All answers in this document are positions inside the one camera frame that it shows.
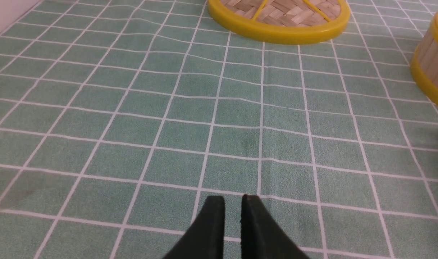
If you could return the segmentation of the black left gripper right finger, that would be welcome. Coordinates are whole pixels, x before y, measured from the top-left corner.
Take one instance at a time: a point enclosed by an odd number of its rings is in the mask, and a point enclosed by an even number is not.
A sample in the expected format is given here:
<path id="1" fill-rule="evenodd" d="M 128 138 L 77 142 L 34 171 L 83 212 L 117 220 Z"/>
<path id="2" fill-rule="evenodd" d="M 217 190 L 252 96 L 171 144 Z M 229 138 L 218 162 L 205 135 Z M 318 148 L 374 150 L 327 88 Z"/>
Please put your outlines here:
<path id="1" fill-rule="evenodd" d="M 308 259 L 286 235 L 257 195 L 241 201 L 242 259 Z"/>

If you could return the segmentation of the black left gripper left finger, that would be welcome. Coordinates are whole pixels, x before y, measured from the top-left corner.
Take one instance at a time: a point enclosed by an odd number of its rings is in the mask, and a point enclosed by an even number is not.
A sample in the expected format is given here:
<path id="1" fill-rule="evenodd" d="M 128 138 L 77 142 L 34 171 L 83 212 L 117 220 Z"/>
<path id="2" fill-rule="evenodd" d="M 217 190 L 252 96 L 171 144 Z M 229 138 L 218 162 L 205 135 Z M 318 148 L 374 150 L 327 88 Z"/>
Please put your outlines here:
<path id="1" fill-rule="evenodd" d="M 222 259 L 225 201 L 208 196 L 186 233 L 164 256 L 165 259 Z"/>

